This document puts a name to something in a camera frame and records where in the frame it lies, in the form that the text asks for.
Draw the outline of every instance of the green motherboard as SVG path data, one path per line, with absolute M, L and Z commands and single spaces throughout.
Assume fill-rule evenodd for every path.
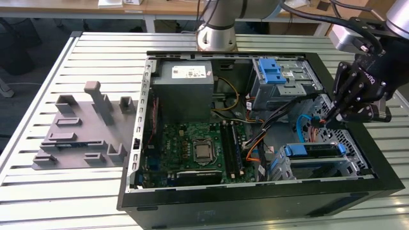
M 172 187 L 169 177 L 173 176 L 172 172 L 180 171 L 221 171 L 221 184 L 254 182 L 253 166 L 245 162 L 240 175 L 228 173 L 224 153 L 226 138 L 220 132 L 221 126 L 220 123 L 164 125 L 160 155 L 148 157 L 149 187 Z M 241 146 L 246 140 L 242 123 L 234 124 L 234 129 Z

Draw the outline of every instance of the desk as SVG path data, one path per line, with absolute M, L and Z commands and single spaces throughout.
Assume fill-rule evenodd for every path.
M 302 6 L 300 10 L 309 13 L 333 15 L 328 11 L 316 9 L 318 0 L 312 0 L 312 7 Z M 76 19 L 143 19 L 147 31 L 155 33 L 155 20 L 196 20 L 196 0 L 144 0 L 141 5 L 124 4 L 121 8 L 99 9 L 97 0 L 0 0 L 1 17 L 21 18 L 76 18 Z M 280 13 L 269 20 L 238 19 L 245 22 L 281 22 L 289 21 L 289 13 Z M 318 23 L 316 36 L 324 36 L 329 24 L 294 17 L 294 23 Z
M 334 49 L 328 38 L 313 36 L 238 35 L 242 52 L 314 52 L 334 75 L 338 62 L 353 55 Z M 125 212 L 116 210 L 121 167 L 71 170 L 31 169 L 47 135 L 61 94 L 91 100 L 87 81 L 101 82 L 112 101 L 139 100 L 145 51 L 195 51 L 192 34 L 84 33 L 71 37 L 55 66 L 0 156 L 1 230 L 141 230 Z M 366 124 L 368 131 L 402 179 L 405 190 L 372 199 L 330 217 L 285 219 L 238 225 L 208 226 L 218 230 L 406 230 L 409 223 L 409 113 L 400 94 L 386 102 L 390 123 Z

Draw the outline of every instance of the gripper logo text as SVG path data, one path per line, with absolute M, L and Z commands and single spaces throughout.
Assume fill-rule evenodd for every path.
M 376 79 L 368 74 L 365 73 L 366 78 L 369 79 L 370 84 L 373 85 L 376 83 Z

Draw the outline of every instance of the blue cable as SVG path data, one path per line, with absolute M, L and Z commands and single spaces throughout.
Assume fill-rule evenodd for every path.
M 312 117 L 305 115 L 305 114 L 301 114 L 298 116 L 298 119 L 297 119 L 297 123 L 296 123 L 296 128 L 297 128 L 297 135 L 298 135 L 298 139 L 300 139 L 300 142 L 304 143 L 305 140 L 304 140 L 304 137 L 302 137 L 302 131 L 301 131 L 301 119 L 302 118 L 306 118 L 308 120 L 312 120 Z

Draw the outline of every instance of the sticker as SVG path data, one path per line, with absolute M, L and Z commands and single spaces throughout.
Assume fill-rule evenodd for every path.
M 252 110 L 252 103 L 250 102 L 245 102 L 245 107 L 248 110 Z
M 205 78 L 205 66 L 173 66 L 172 78 Z
M 292 71 L 281 72 L 281 74 L 282 74 L 284 77 L 293 77 L 294 76 Z
M 265 168 L 264 168 L 261 165 L 258 165 L 258 172 L 260 172 L 262 175 L 266 174 L 266 170 L 265 170 Z
M 143 11 L 125 11 L 125 13 L 143 13 Z

